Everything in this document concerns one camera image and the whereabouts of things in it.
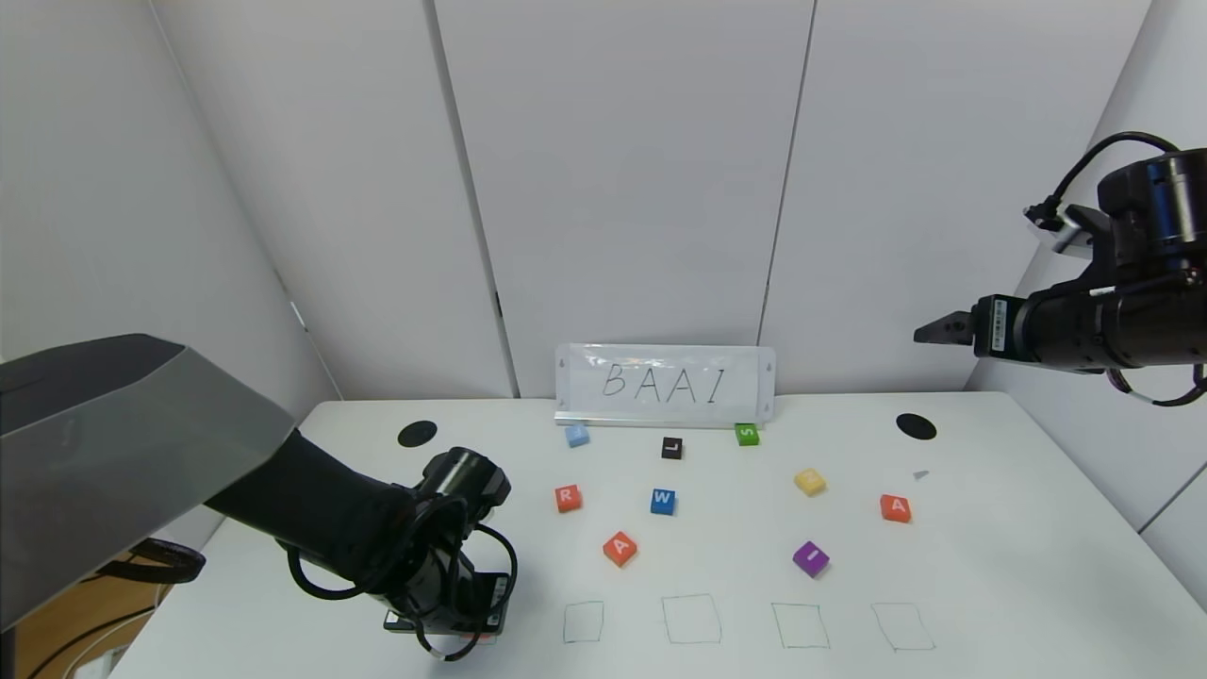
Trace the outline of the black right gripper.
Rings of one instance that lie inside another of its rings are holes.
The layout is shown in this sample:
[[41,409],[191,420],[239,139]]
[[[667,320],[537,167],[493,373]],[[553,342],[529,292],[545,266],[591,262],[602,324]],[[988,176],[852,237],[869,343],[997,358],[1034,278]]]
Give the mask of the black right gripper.
[[912,341],[970,345],[976,357],[1060,373],[1100,373],[1085,349],[1075,349],[1074,323],[1088,288],[1055,285],[1027,298],[985,295],[970,309],[944,315],[914,330]]

